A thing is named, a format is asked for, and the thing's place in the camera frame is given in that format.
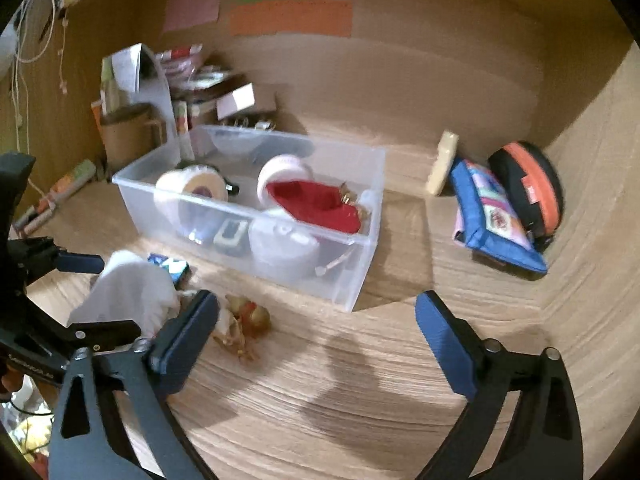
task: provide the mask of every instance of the white tissue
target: white tissue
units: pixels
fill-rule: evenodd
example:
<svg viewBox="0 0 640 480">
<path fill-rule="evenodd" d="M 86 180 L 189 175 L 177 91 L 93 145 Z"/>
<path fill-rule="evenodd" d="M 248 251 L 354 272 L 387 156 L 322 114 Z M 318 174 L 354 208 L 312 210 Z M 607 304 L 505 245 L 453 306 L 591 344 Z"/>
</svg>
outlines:
<svg viewBox="0 0 640 480">
<path fill-rule="evenodd" d="M 179 311 L 180 299 L 166 269 L 130 251 L 116 251 L 68 323 L 132 319 L 142 337 L 151 338 Z"/>
</svg>

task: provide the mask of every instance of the wooden table surface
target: wooden table surface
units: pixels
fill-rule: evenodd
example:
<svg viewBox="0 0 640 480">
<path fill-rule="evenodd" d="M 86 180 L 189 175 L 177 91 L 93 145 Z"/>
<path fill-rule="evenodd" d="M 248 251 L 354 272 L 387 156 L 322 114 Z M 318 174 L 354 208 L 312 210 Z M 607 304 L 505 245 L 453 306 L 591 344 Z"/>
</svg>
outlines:
<svg viewBox="0 0 640 480">
<path fill-rule="evenodd" d="M 450 207 L 450 200 L 441 204 Z M 450 391 L 414 319 L 416 294 L 433 285 L 424 243 L 424 201 L 385 195 L 380 246 L 358 300 L 346 314 L 331 303 L 223 269 L 141 238 L 118 188 L 91 184 L 57 211 L 37 235 L 53 235 L 70 251 L 118 249 L 181 256 L 195 267 L 191 285 L 243 294 L 266 306 L 273 331 L 254 348 L 260 359 L 242 364 L 213 340 L 205 346 L 183 391 L 170 405 L 190 439 L 222 479 L 411 479 L 455 423 L 463 397 Z M 449 227 L 435 253 L 449 248 L 452 264 L 475 265 L 453 246 Z M 460 286 L 462 296 L 468 283 Z M 89 291 L 89 277 L 53 272 L 28 294 L 65 322 Z M 482 336 L 510 349 L 539 352 L 545 341 L 527 306 L 453 310 Z M 506 430 L 514 398 L 478 470 L 490 465 Z M 140 449 L 140 440 L 134 443 Z"/>
</svg>

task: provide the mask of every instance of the plastic storage box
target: plastic storage box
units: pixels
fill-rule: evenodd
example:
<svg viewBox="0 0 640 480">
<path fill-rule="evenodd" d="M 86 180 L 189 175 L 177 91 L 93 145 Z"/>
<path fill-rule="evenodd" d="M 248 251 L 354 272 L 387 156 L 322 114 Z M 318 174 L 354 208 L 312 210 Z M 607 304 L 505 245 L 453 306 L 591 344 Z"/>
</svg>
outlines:
<svg viewBox="0 0 640 480">
<path fill-rule="evenodd" d="M 229 202 L 220 202 L 164 191 L 172 204 L 172 214 L 167 216 L 154 201 L 155 183 L 180 162 L 184 142 L 190 143 L 198 162 L 215 165 L 239 185 L 240 192 Z M 335 186 L 345 182 L 359 196 L 366 192 L 370 216 L 358 234 L 297 222 L 260 204 L 258 174 L 268 160 L 283 154 L 302 158 L 318 182 Z M 280 132 L 198 126 L 130 164 L 113 182 L 120 187 L 141 234 L 351 311 L 378 244 L 384 167 L 383 148 Z"/>
</svg>

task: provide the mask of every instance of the pink sticky note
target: pink sticky note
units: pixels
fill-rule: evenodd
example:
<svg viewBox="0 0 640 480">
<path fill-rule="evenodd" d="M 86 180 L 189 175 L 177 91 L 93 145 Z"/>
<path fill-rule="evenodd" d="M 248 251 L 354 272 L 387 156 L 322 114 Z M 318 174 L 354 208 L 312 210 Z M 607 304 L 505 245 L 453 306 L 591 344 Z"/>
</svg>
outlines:
<svg viewBox="0 0 640 480">
<path fill-rule="evenodd" d="M 216 22 L 220 0 L 168 0 L 164 12 L 163 32 Z"/>
</svg>

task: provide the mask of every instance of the red object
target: red object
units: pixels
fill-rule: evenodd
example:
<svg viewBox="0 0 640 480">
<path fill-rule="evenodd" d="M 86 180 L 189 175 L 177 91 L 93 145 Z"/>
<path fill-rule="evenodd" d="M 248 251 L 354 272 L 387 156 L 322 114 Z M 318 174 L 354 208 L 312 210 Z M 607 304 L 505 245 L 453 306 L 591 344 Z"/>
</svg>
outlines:
<svg viewBox="0 0 640 480">
<path fill-rule="evenodd" d="M 349 234 L 360 230 L 358 210 L 342 203 L 337 187 L 293 180 L 271 182 L 267 184 L 267 191 L 296 220 Z"/>
</svg>

